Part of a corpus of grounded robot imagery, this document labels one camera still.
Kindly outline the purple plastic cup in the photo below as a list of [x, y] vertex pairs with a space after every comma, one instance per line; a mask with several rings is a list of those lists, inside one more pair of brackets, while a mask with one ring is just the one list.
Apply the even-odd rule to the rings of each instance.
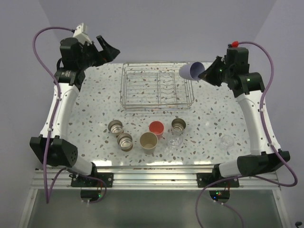
[[186, 80], [199, 81], [199, 75], [205, 71], [201, 62], [188, 63], [179, 69], [179, 76]]

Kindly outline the steel cup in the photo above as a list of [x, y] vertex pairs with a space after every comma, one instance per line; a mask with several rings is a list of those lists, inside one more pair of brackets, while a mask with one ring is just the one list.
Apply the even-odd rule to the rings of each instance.
[[128, 133], [122, 133], [117, 137], [117, 143], [122, 151], [128, 152], [133, 148], [133, 138]]
[[181, 118], [175, 118], [171, 122], [171, 129], [178, 133], [183, 133], [186, 128], [186, 122]]
[[119, 120], [112, 120], [108, 124], [108, 130], [111, 134], [118, 137], [120, 134], [124, 133], [123, 124]]

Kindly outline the red plastic cup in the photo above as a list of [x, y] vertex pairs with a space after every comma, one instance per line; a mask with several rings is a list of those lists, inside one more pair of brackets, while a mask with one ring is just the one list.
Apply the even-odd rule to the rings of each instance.
[[158, 139], [161, 139], [164, 133], [164, 124], [160, 121], [153, 121], [149, 125], [149, 131], [154, 133]]

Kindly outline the beige plastic cup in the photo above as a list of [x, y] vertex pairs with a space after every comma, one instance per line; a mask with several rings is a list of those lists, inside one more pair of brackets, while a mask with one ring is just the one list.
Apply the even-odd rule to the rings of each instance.
[[152, 155], [158, 144], [158, 137], [152, 132], [145, 132], [140, 137], [140, 146], [147, 155]]

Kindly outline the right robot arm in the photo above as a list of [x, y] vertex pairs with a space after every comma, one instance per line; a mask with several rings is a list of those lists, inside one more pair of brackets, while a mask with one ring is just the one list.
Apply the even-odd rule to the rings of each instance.
[[249, 134], [249, 155], [214, 166], [211, 180], [219, 187], [227, 183], [229, 177], [274, 172], [290, 160], [289, 152], [281, 150], [274, 135], [266, 104], [261, 101], [265, 92], [263, 79], [258, 72], [249, 72], [248, 56], [249, 50], [245, 47], [229, 46], [224, 57], [216, 57], [199, 75], [213, 86], [228, 85], [241, 107]]

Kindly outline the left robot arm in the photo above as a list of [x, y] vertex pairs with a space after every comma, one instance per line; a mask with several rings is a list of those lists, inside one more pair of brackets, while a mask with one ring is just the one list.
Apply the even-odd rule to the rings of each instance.
[[78, 97], [85, 71], [112, 62], [120, 50], [109, 45], [102, 36], [96, 37], [102, 47], [98, 51], [93, 42], [78, 37], [60, 42], [61, 58], [54, 74], [54, 94], [47, 120], [38, 137], [31, 137], [30, 147], [44, 167], [66, 167], [82, 174], [87, 186], [98, 183], [99, 175], [93, 171], [93, 163], [81, 158], [78, 148], [68, 140], [68, 125], [72, 109]]

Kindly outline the clear glass cup right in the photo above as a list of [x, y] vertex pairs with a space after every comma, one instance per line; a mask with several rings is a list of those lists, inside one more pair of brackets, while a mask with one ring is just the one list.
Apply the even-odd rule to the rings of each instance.
[[219, 141], [219, 148], [221, 150], [228, 150], [234, 146], [234, 139], [230, 135], [223, 135]]

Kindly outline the clear glass cup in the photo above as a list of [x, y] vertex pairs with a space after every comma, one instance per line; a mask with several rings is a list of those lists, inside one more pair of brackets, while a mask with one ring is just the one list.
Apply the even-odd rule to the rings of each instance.
[[167, 147], [169, 149], [177, 149], [183, 142], [183, 135], [180, 132], [170, 132], [167, 137]]
[[219, 141], [219, 148], [221, 150], [228, 150], [234, 146], [234, 139], [230, 135], [223, 135]]

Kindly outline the clear glass cup centre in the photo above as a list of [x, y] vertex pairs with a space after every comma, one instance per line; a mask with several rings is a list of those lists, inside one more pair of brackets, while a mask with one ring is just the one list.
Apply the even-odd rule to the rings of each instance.
[[180, 132], [170, 132], [167, 137], [167, 147], [169, 149], [177, 149], [183, 142], [183, 135]]

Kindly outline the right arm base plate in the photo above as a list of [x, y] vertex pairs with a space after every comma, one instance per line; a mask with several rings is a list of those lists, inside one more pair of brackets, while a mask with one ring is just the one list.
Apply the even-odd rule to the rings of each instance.
[[240, 187], [238, 178], [216, 178], [211, 173], [197, 173], [197, 185], [199, 188], [213, 187], [213, 188], [238, 188]]

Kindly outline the aluminium front rail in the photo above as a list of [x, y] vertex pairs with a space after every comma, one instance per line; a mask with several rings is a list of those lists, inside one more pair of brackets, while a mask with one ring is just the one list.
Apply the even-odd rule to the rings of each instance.
[[[98, 167], [99, 173], [112, 173], [110, 190], [200, 190], [197, 173], [211, 173], [213, 165], [163, 165], [163, 166], [109, 166]], [[254, 177], [239, 179], [236, 190], [276, 190], [280, 187]], [[44, 188], [43, 171], [35, 171], [30, 189]], [[57, 178], [54, 190], [69, 190], [71, 178], [63, 171]]]

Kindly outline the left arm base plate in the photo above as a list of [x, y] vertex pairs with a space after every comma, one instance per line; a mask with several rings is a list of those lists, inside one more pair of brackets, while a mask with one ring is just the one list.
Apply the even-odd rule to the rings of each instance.
[[69, 174], [69, 177], [72, 179], [71, 187], [78, 188], [93, 188], [101, 186], [111, 188], [114, 181], [114, 174], [111, 172], [97, 173], [95, 179], [101, 179], [104, 182], [103, 184], [99, 180], [84, 178], [75, 174]]

